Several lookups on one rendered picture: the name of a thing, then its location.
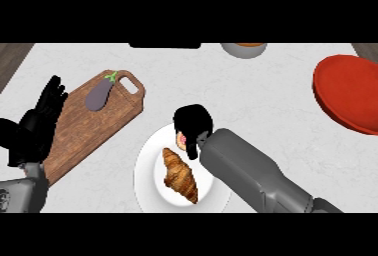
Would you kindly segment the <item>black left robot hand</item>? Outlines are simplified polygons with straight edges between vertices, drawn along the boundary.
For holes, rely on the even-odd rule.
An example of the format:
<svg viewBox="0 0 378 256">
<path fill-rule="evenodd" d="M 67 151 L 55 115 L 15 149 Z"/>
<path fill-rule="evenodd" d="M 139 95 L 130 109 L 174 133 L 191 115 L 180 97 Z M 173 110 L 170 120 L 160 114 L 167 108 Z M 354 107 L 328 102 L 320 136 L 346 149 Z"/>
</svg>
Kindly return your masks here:
<svg viewBox="0 0 378 256">
<path fill-rule="evenodd" d="M 49 156 L 58 119 L 68 98 L 61 78 L 53 75 L 35 104 L 19 122 L 0 118 L 0 147 L 9 150 L 9 167 L 41 163 Z"/>
</svg>

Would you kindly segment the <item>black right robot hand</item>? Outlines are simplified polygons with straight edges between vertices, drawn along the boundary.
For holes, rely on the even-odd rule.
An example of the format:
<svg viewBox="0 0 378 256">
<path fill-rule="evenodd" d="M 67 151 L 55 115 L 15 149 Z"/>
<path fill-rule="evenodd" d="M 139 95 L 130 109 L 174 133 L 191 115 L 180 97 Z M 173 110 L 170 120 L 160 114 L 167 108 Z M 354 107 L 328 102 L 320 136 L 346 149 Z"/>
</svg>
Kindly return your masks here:
<svg viewBox="0 0 378 256">
<path fill-rule="evenodd" d="M 173 116 L 176 135 L 180 131 L 186 137 L 186 154 L 191 160 L 198 158 L 196 140 L 213 134 L 213 118 L 205 107 L 192 104 L 180 107 Z"/>
</svg>

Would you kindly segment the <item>pink cupcake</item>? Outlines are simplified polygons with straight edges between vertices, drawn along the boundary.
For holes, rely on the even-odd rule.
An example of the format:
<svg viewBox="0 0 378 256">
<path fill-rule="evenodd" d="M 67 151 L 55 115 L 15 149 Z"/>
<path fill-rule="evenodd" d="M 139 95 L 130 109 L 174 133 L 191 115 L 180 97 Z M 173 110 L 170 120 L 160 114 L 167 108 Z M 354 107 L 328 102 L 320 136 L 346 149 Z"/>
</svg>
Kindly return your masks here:
<svg viewBox="0 0 378 256">
<path fill-rule="evenodd" d="M 183 151 L 186 151 L 186 137 L 180 131 L 177 132 L 177 135 L 176 135 L 176 144 L 177 144 L 177 147 Z"/>
</svg>

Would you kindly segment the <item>white round plate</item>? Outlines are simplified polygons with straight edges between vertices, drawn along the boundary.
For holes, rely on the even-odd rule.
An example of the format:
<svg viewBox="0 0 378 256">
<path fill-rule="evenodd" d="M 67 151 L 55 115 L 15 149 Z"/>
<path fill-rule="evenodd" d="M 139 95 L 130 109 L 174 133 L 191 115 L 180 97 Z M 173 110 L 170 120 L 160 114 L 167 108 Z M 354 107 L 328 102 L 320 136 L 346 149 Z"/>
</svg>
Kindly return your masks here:
<svg viewBox="0 0 378 256">
<path fill-rule="evenodd" d="M 192 169 L 198 188 L 196 204 L 164 184 L 164 148 L 179 154 Z M 230 189 L 210 174 L 199 160 L 191 160 L 186 152 L 179 149 L 174 124 L 168 124 L 154 133 L 142 147 L 134 167 L 134 192 L 145 212 L 222 212 L 226 207 Z"/>
</svg>

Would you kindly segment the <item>red bowl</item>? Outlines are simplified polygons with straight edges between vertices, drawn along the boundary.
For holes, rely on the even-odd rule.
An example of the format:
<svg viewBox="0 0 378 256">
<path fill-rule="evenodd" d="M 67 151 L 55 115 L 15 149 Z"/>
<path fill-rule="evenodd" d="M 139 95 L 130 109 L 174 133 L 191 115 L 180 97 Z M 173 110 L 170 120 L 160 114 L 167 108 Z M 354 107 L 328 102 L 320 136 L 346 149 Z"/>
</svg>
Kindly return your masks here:
<svg viewBox="0 0 378 256">
<path fill-rule="evenodd" d="M 353 55 L 328 56 L 316 65 L 312 88 L 329 118 L 378 136 L 378 63 Z"/>
</svg>

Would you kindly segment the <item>brown wooden cutting board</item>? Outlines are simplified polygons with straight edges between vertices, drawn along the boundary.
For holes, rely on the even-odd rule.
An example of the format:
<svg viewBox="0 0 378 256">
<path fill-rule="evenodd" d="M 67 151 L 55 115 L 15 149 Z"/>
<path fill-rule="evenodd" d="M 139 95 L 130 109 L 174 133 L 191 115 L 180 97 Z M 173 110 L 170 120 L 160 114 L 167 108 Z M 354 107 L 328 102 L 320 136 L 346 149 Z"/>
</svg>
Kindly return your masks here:
<svg viewBox="0 0 378 256">
<path fill-rule="evenodd" d="M 112 73 L 112 70 L 105 70 L 69 92 L 44 160 L 49 185 L 58 182 L 143 111 L 145 87 L 127 70 L 115 72 L 115 84 L 103 108 L 99 111 L 87 109 L 86 96 Z"/>
</svg>

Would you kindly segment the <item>brown croissant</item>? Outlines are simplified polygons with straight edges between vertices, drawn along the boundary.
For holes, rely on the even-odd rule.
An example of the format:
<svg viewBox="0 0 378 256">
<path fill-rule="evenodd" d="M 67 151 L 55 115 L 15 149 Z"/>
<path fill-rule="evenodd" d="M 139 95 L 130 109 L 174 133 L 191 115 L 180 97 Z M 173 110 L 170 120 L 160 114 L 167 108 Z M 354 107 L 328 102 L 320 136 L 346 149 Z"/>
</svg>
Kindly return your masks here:
<svg viewBox="0 0 378 256">
<path fill-rule="evenodd" d="M 162 159 L 167 168 L 164 184 L 171 188 L 192 204 L 198 203 L 198 187 L 189 165 L 179 154 L 170 149 L 162 149 Z"/>
</svg>

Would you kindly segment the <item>purple eggplant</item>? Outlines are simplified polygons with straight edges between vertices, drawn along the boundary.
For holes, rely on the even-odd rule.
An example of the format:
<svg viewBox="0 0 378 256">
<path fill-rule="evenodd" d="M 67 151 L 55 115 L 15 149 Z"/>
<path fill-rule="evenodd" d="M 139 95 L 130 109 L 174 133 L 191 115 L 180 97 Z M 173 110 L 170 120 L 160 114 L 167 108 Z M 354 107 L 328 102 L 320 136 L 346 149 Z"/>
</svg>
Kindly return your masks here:
<svg viewBox="0 0 378 256">
<path fill-rule="evenodd" d="M 86 107 L 90 111 L 99 111 L 106 105 L 109 92 L 115 84 L 115 76 L 117 71 L 105 75 L 86 96 Z"/>
</svg>

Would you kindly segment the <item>grey round pot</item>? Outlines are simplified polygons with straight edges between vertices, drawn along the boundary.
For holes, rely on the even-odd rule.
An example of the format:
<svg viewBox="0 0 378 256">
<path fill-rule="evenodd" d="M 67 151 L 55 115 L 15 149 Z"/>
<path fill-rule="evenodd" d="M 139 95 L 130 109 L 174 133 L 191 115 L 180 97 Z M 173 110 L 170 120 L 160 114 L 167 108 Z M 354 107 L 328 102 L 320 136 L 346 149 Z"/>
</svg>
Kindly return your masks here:
<svg viewBox="0 0 378 256">
<path fill-rule="evenodd" d="M 251 59 L 261 55 L 266 50 L 267 44 L 239 45 L 236 43 L 223 43 L 223 50 L 239 59 Z"/>
</svg>

